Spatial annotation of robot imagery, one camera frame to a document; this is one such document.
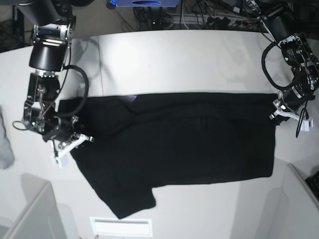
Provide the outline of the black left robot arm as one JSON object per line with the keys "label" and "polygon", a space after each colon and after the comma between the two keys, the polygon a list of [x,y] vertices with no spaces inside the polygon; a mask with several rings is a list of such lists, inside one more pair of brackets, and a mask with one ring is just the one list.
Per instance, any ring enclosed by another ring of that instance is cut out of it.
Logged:
{"label": "black left robot arm", "polygon": [[[298,20],[286,3],[278,3],[269,9],[259,6],[255,0],[247,0],[245,3],[272,37],[261,59],[266,78],[279,91],[278,98],[273,102],[276,111],[270,118],[294,119],[302,131],[309,131],[314,123],[307,112],[307,103],[315,99],[315,91],[319,88],[319,60],[304,34],[299,31]],[[294,75],[287,86],[275,83],[266,68],[266,57],[274,47],[281,50]]]}

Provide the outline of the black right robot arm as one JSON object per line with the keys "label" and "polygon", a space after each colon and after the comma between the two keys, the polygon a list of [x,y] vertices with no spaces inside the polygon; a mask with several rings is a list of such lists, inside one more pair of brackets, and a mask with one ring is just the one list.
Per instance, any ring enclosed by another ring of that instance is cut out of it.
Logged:
{"label": "black right robot arm", "polygon": [[[35,71],[30,74],[21,123],[26,130],[40,134],[44,141],[58,141],[60,149],[73,143],[93,142],[93,137],[75,131],[77,114],[88,99],[89,79],[83,69],[65,63],[71,58],[76,24],[70,1],[19,0],[15,5],[34,24],[29,66]],[[63,70],[77,71],[85,84],[79,105],[67,113],[55,110],[55,102],[64,86],[57,73]]]}

